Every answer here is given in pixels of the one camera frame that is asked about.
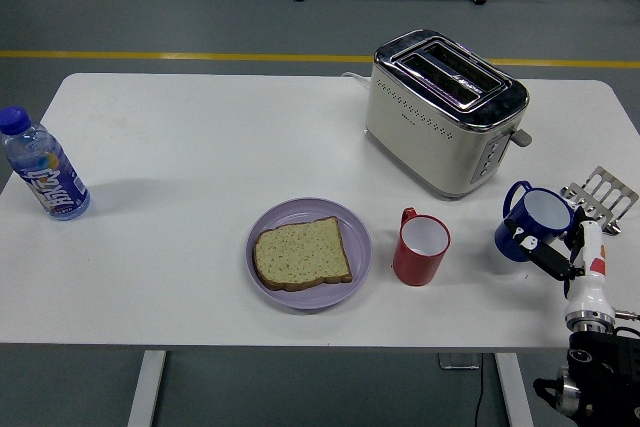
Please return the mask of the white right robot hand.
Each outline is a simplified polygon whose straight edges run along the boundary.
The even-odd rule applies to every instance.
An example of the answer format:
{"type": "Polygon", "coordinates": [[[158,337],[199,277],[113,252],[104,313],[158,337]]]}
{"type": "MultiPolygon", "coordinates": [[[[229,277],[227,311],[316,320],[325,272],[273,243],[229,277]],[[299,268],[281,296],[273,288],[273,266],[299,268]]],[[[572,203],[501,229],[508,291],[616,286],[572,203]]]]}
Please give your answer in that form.
{"type": "Polygon", "coordinates": [[[615,311],[606,299],[606,249],[596,220],[583,208],[574,211],[574,222],[565,242],[566,258],[549,244],[526,232],[516,221],[503,222],[519,252],[552,278],[565,283],[567,306],[564,318],[572,332],[610,332],[615,311]]]}

